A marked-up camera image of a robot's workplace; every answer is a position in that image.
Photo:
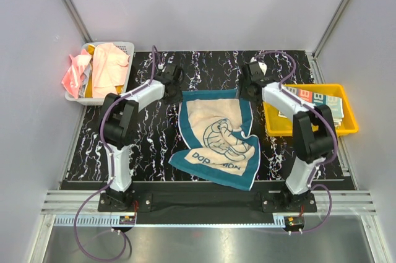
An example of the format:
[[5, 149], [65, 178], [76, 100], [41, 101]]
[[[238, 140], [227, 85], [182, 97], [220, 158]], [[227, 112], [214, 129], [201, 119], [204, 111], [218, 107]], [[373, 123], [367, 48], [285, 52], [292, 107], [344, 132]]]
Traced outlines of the teal beige Doraemon towel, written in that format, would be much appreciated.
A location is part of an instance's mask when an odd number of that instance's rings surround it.
[[169, 163], [183, 172], [223, 186], [250, 191], [260, 167], [260, 141], [252, 134], [251, 103], [235, 89], [184, 92], [179, 133], [186, 150]]

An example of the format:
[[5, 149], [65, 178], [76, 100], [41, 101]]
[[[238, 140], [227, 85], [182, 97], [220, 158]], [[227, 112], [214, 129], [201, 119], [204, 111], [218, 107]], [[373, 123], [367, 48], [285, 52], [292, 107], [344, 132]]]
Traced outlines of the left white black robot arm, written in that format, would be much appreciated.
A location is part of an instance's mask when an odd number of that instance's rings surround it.
[[121, 211], [137, 205], [129, 167], [129, 149], [134, 141], [137, 117], [153, 102], [161, 100], [168, 105], [182, 102], [183, 80], [182, 67], [168, 64], [135, 89], [105, 97], [98, 119], [98, 133], [108, 162], [108, 181], [101, 190], [103, 204]]

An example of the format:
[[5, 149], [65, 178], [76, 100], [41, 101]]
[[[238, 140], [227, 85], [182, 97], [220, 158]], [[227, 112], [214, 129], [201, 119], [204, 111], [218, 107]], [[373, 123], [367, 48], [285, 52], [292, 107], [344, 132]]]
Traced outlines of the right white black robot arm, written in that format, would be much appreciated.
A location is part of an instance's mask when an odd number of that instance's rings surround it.
[[238, 98], [265, 102], [291, 121], [296, 158], [276, 201], [288, 211], [297, 210], [308, 198], [319, 167], [332, 162], [337, 155], [331, 109], [328, 105], [315, 105], [298, 97], [274, 78], [266, 76], [257, 61], [242, 65]]

